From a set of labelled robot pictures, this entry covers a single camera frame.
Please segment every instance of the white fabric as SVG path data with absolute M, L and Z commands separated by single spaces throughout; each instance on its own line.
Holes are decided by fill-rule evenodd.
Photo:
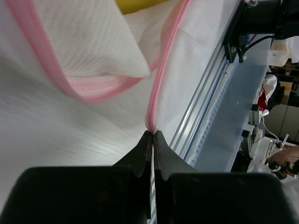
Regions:
M 190 99 L 219 40 L 223 0 L 194 0 L 172 46 L 157 104 L 156 130 L 161 130 Z
M 123 16 L 113 0 L 35 0 L 68 77 L 149 77 L 162 25 L 176 3 Z
M 269 65 L 282 67 L 290 57 L 289 39 L 274 40 L 268 54 Z
M 79 4 L 77 0 L 71 2 L 70 7 Z M 49 7 L 53 4 L 53 9 L 57 9 L 58 1 L 42 0 L 41 3 L 38 7 L 40 7 L 39 11 L 43 12 L 43 4 Z M 132 43 L 133 37 L 133 40 L 138 43 L 143 59 L 135 58 L 134 53 L 129 56 L 133 57 L 132 60 L 136 60 L 135 62 L 141 60 L 141 65 L 142 61 L 146 61 L 146 70 L 154 62 L 160 48 L 160 39 L 155 33 L 162 28 L 163 20 L 166 18 L 164 13 L 167 15 L 176 3 L 176 0 L 172 0 L 162 6 L 152 7 L 124 17 L 128 24 L 127 28 L 131 32 L 131 36 L 125 36 L 128 39 L 128 45 Z M 235 7 L 235 3 L 231 4 L 230 13 L 223 18 L 223 4 L 225 4 L 224 0 L 194 0 L 173 44 L 174 50 L 171 51 L 170 64 L 166 68 L 166 79 L 162 83 L 161 100 L 158 102 L 157 111 L 157 114 L 161 115 L 157 120 L 158 127 L 168 130 L 164 133 L 168 136 L 166 138 L 168 142 L 170 142 L 175 128 L 178 127 L 181 117 L 177 116 L 175 123 L 172 119 L 176 114 L 179 113 L 181 116 L 182 112 L 184 113 L 185 107 L 181 105 L 186 105 L 190 101 L 214 51 L 215 44 L 225 28 L 225 26 L 219 27 L 219 23 L 223 22 L 222 19 L 226 25 L 232 9 Z M 95 17 L 99 16 L 93 8 L 86 7 L 94 13 Z M 52 83 L 47 78 L 4 0 L 0 0 L 0 15 L 0 18 L 4 18 L 0 20 L 0 56 L 5 58 L 5 60 L 0 60 L 1 210 L 16 178 L 29 167 L 111 165 L 124 156 L 146 130 L 144 115 L 155 76 L 144 79 L 132 89 L 112 100 L 99 105 L 84 105 L 64 96 L 57 88 L 52 88 Z M 57 44 L 53 44 L 53 48 L 56 56 L 60 57 L 60 63 L 65 65 L 65 72 L 73 69 L 69 64 L 72 63 L 70 57 L 74 56 L 80 63 L 80 59 L 77 57 L 79 54 L 84 59 L 83 62 L 87 68 L 90 68 L 87 71 L 79 66 L 77 67 L 79 70 L 87 71 L 83 73 L 88 76 L 105 75 L 105 73 L 97 73 L 98 71 L 95 69 L 99 65 L 95 58 L 99 56 L 99 52 L 102 54 L 103 49 L 95 43 L 94 48 L 87 46 L 90 49 L 89 52 L 81 52 L 80 47 L 76 45 L 80 42 L 76 38 L 70 40 L 75 46 L 70 45 L 67 50 L 60 49 L 59 46 L 66 41 L 63 39 L 64 31 L 52 19 L 64 18 L 70 22 L 73 18 L 74 23 L 70 22 L 70 24 L 77 24 L 86 29 L 90 25 L 88 21 L 96 26 L 93 18 L 85 20 L 80 16 L 80 12 L 76 16 L 83 21 L 77 20 L 73 14 L 72 16 L 63 14 L 54 16 L 53 12 L 44 12 L 43 15 L 44 17 L 41 15 L 41 18 L 44 22 L 49 26 L 53 23 L 53 27 L 50 26 L 47 29 L 53 29 L 52 31 L 56 32 L 56 35 L 50 39 L 52 39 L 52 43 L 57 41 Z M 101 35 L 100 29 L 101 27 L 96 26 L 93 31 Z M 88 38 L 88 41 L 96 41 L 96 37 L 93 35 Z M 140 52 L 136 48 L 128 50 L 132 50 L 140 56 Z M 122 57 L 119 61 L 125 64 L 126 60 Z M 137 66 L 142 73 L 145 68 L 144 64 L 140 66 L 138 63 L 137 65 L 133 63 L 133 65 Z M 144 74 L 136 73 L 135 75 L 140 77 Z
M 299 36 L 294 36 L 289 39 L 289 48 L 292 63 L 299 63 Z
M 85 105 L 0 60 L 0 213 L 21 173 L 34 166 L 116 163 L 146 130 L 154 76 L 99 105 Z

